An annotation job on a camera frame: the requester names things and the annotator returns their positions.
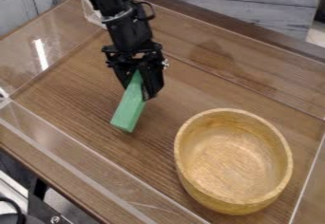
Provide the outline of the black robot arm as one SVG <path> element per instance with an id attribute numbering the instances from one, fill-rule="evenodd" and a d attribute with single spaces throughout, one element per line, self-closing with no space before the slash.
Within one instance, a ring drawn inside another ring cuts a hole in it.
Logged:
<path id="1" fill-rule="evenodd" d="M 150 21 L 157 14 L 148 14 L 148 2 L 137 0 L 89 0 L 101 13 L 113 43 L 102 47 L 108 65 L 125 88 L 134 75 L 141 76 L 142 98 L 152 100 L 164 89 L 164 46 L 154 41 Z"/>

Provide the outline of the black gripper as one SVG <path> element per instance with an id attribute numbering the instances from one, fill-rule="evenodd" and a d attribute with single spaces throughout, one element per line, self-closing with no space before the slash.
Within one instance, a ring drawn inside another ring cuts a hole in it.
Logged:
<path id="1" fill-rule="evenodd" d="M 102 52 L 124 88 L 128 88 L 138 69 L 144 99 L 149 101 L 156 98 L 165 85 L 164 46 L 149 41 L 132 50 L 118 49 L 114 45 L 104 46 Z"/>

